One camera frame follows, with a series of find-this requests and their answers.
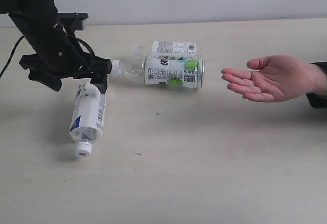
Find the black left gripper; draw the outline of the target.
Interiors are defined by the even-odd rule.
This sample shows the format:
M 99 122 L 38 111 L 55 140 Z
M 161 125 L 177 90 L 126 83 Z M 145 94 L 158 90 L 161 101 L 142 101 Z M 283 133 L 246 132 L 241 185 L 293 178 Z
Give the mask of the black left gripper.
M 19 23 L 19 30 L 35 54 L 23 55 L 19 64 L 29 69 L 28 78 L 58 92 L 61 79 L 90 79 L 101 94 L 107 91 L 107 76 L 111 73 L 110 59 L 94 55 L 91 47 L 75 36 L 83 30 L 82 21 L 56 21 L 50 26 L 32 21 Z

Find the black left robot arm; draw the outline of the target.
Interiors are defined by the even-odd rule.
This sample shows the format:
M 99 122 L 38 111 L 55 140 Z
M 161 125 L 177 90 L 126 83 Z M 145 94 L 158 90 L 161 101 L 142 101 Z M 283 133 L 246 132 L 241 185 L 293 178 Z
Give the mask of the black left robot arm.
M 96 56 L 75 36 L 84 29 L 87 13 L 60 13 L 55 0 L 1 0 L 1 14 L 9 15 L 35 51 L 19 62 L 30 71 L 30 80 L 58 92 L 64 78 L 89 78 L 101 94 L 106 93 L 111 61 Z

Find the person's open bare hand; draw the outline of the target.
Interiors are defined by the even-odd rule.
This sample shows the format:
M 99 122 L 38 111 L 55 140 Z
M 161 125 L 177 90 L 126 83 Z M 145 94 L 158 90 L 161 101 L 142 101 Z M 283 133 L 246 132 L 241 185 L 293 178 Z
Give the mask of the person's open bare hand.
M 225 68 L 227 88 L 253 102 L 284 102 L 310 91 L 310 63 L 292 56 L 274 55 L 247 62 L 250 70 Z

